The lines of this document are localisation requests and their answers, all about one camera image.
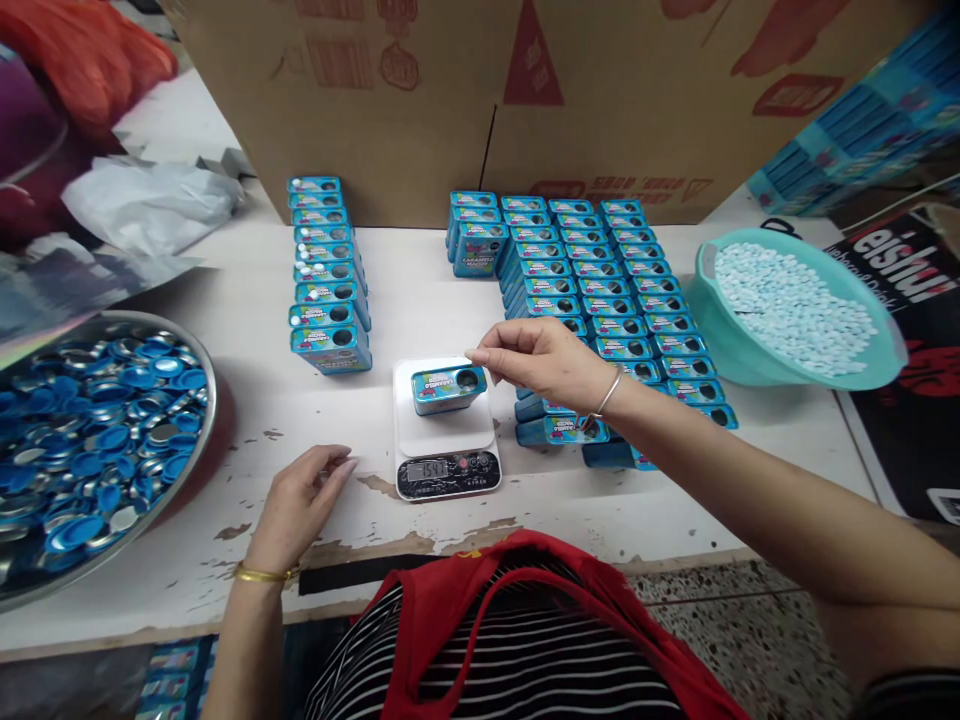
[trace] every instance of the white mint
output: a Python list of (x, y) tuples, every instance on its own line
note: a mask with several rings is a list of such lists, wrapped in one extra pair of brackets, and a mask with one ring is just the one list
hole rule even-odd
[(795, 256), (728, 245), (717, 253), (716, 277), (740, 321), (780, 355), (828, 378), (866, 369), (855, 358), (879, 332), (867, 308), (832, 295)]

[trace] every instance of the digital scale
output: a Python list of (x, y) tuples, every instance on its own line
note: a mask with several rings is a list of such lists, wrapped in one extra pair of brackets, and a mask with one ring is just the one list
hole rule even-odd
[[(500, 455), (481, 393), (462, 410), (417, 415), (411, 378), (416, 372), (469, 365), (462, 356), (403, 360), (393, 366), (394, 461), (397, 494), (409, 502), (474, 495), (500, 485)], [(487, 379), (488, 387), (493, 383)]]

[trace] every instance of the teal plastic bowl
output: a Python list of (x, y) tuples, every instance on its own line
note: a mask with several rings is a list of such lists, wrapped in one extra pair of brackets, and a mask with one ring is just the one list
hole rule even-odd
[[(863, 372), (826, 377), (780, 355), (740, 322), (716, 280), (717, 253), (727, 245), (755, 243), (781, 254), (793, 254), (827, 283), (842, 300), (862, 303), (880, 332), (857, 356)], [(784, 233), (760, 228), (737, 230), (705, 243), (697, 253), (697, 272), (685, 293), (690, 312), (707, 341), (710, 357), (721, 376), (741, 385), (807, 385), (834, 390), (873, 390), (892, 382), (907, 364), (907, 349), (897, 324), (870, 289), (822, 250)]]

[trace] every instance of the black and white striped shirt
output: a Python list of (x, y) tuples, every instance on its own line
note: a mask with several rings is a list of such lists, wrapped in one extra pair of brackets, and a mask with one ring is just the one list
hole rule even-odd
[[(579, 584), (563, 563), (523, 553), (505, 558), (434, 659), (420, 684), (421, 701), (442, 697), (456, 680), (486, 589), (506, 572), (540, 567)], [(685, 717), (633, 642), (565, 598), (539, 583), (509, 585), (494, 596), (453, 717)], [(397, 586), (343, 638), (307, 698), (307, 720), (379, 717), (393, 669), (401, 599)]]

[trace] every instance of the tiled floor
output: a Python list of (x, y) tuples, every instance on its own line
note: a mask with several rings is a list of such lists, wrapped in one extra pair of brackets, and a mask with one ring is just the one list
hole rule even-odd
[(839, 720), (852, 699), (807, 593), (762, 561), (636, 579), (653, 617), (686, 642), (754, 720)]

